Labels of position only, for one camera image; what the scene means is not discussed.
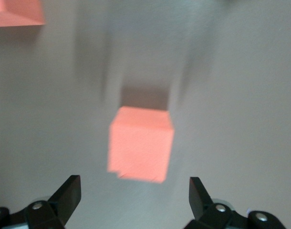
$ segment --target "orange cube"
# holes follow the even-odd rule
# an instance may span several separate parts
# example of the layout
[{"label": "orange cube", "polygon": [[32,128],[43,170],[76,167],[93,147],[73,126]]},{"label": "orange cube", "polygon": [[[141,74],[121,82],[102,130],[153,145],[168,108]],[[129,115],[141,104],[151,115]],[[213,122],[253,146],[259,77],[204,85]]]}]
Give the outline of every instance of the orange cube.
[{"label": "orange cube", "polygon": [[173,136],[168,111],[121,107],[110,125],[107,170],[119,178],[163,182]]},{"label": "orange cube", "polygon": [[0,27],[44,23],[40,0],[0,0]]}]

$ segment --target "foam cube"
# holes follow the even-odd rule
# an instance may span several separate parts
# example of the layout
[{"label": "foam cube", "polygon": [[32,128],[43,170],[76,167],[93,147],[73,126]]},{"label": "foam cube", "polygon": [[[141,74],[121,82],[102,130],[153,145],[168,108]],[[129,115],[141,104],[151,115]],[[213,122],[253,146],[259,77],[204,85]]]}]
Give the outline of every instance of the foam cube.
[{"label": "foam cube", "polygon": [[44,23],[40,0],[0,0],[0,27]]},{"label": "foam cube", "polygon": [[121,107],[110,125],[107,170],[119,178],[163,182],[173,136],[168,111]]}]

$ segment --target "block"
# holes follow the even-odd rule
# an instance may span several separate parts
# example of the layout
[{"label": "block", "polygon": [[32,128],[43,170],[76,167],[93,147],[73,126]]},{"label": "block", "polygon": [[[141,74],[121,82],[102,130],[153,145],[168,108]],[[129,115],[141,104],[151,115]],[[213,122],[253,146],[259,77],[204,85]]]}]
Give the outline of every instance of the block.
[{"label": "block", "polygon": [[44,23],[40,0],[0,0],[0,27]]},{"label": "block", "polygon": [[121,107],[110,125],[107,171],[119,178],[162,183],[173,137],[168,111]]}]

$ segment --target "gray background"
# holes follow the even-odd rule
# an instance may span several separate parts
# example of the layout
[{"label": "gray background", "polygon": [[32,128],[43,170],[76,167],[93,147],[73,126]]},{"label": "gray background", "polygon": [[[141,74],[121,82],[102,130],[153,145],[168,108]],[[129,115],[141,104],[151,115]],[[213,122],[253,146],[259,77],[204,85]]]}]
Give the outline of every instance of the gray background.
[{"label": "gray background", "polygon": [[[0,28],[0,205],[80,174],[68,229],[180,229],[198,176],[240,214],[291,228],[291,0],[42,3],[45,26]],[[171,113],[163,184],[106,172],[123,103]]]}]

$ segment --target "cube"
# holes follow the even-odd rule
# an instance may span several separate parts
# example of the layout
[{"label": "cube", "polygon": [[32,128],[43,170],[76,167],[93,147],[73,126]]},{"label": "cube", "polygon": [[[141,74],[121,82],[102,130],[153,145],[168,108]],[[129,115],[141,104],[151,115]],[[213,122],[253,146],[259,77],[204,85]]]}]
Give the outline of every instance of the cube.
[{"label": "cube", "polygon": [[110,125],[107,170],[119,178],[162,183],[173,136],[168,111],[121,107]]},{"label": "cube", "polygon": [[0,0],[0,27],[44,23],[40,0]]}]

